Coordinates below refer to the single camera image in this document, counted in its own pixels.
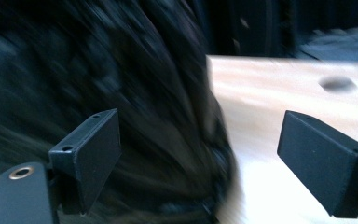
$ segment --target blurry black object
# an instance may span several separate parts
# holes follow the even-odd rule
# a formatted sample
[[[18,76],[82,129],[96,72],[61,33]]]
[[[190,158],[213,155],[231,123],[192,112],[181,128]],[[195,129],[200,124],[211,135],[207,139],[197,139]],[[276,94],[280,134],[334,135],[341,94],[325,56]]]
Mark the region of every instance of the blurry black object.
[[[48,154],[48,170],[27,162],[0,175],[0,224],[59,223],[59,205],[87,214],[121,154],[117,111],[91,116]]]
[[[358,217],[358,142],[316,118],[286,111],[278,155],[330,216]]]
[[[300,47],[315,37],[313,31],[358,27],[358,0],[186,1],[207,37],[209,54],[305,58]]]
[[[0,0],[0,174],[117,108],[120,161],[62,223],[213,223],[232,152],[203,43],[184,1]]]

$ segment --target light wood surface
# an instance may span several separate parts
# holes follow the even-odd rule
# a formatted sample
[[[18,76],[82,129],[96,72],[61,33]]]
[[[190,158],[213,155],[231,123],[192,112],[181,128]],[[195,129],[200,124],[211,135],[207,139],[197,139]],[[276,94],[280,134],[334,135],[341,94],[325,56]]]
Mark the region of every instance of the light wood surface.
[[[358,223],[330,217],[277,156],[285,110],[305,113],[358,141],[358,64],[210,57],[238,173],[218,218],[241,223]],[[356,85],[325,91],[324,78]]]

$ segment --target black fabric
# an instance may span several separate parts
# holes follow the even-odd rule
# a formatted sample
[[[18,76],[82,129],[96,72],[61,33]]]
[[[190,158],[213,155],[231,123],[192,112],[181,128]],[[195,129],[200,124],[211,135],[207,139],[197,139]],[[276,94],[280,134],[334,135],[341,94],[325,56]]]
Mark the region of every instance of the black fabric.
[[[111,108],[123,155],[62,223],[214,223],[232,152],[185,1],[0,0],[0,174]]]

